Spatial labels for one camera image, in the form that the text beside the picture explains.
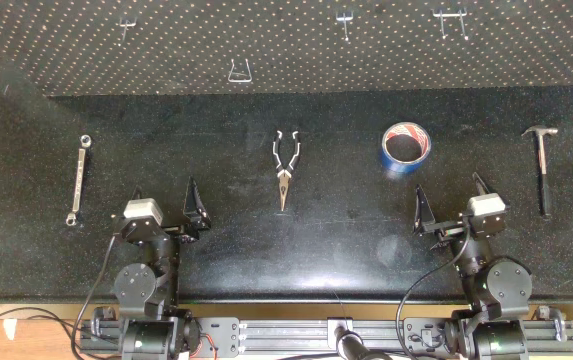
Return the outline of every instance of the pliers handle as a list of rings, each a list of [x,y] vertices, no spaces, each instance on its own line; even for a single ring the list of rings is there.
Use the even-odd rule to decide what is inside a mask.
[[[281,176],[283,173],[285,173],[288,177],[292,177],[293,172],[297,167],[297,163],[299,162],[299,148],[301,146],[301,143],[299,142],[299,131],[293,132],[293,139],[295,140],[295,153],[290,159],[287,168],[284,169],[282,160],[279,157],[279,144],[282,140],[282,132],[277,130],[277,136],[275,136],[275,140],[273,141],[273,159],[275,160],[277,177]]]

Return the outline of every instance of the black table surface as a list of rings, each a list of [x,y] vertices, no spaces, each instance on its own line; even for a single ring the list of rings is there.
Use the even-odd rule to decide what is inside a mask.
[[[401,121],[423,126],[433,148],[418,171],[391,179],[379,148]],[[560,129],[546,138],[550,222],[539,215],[534,138],[520,136],[540,123]],[[278,129],[302,141],[284,212]],[[82,134],[93,145],[81,224],[68,227]],[[291,147],[283,142],[285,158]],[[415,185],[451,220],[475,195],[474,171],[511,204],[495,252],[531,268],[534,300],[573,301],[573,87],[46,99],[0,80],[0,302],[81,301],[110,215],[135,186],[172,223],[190,175],[213,227],[181,248],[182,301],[399,301],[451,257],[412,235]],[[112,299],[114,276],[137,259],[136,247],[115,248],[98,300]],[[412,299],[461,301],[455,271]]]

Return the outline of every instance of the silver wrench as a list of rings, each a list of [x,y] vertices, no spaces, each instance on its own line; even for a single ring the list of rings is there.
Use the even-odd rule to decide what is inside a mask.
[[[82,200],[82,181],[84,180],[84,164],[86,163],[86,149],[90,147],[92,140],[88,135],[82,135],[79,139],[82,147],[79,148],[79,158],[77,159],[77,176],[75,177],[75,191],[73,192],[73,211],[66,217],[66,225],[77,225],[77,213]]]

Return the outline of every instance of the tape roll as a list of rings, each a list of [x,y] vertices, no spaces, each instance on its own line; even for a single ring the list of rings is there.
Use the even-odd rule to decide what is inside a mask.
[[[406,135],[419,145],[421,148],[420,156],[411,161],[402,161],[396,159],[393,155],[391,155],[389,148],[388,148],[388,141],[395,136],[399,135]],[[381,148],[381,159],[382,164],[388,170],[397,172],[397,173],[410,173],[415,170],[426,160],[428,154],[430,153],[431,149],[431,142],[430,137],[426,130],[424,130],[421,126],[410,123],[410,122],[402,122],[391,126],[386,133],[384,133],[384,137],[382,138],[382,148]]]

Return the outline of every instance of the pliers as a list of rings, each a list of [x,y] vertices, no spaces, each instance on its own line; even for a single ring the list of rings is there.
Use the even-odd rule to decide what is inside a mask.
[[[279,179],[279,197],[281,200],[282,211],[284,211],[284,205],[286,204],[286,195],[288,194],[288,183],[293,177],[293,172],[295,167],[299,162],[299,147],[301,143],[299,142],[299,131],[293,132],[293,139],[295,140],[295,153],[288,163],[288,167],[284,169],[282,165],[282,160],[279,157],[279,143],[282,140],[282,132],[277,130],[277,136],[275,141],[273,141],[273,158],[275,159],[275,165],[277,170],[277,178]]]

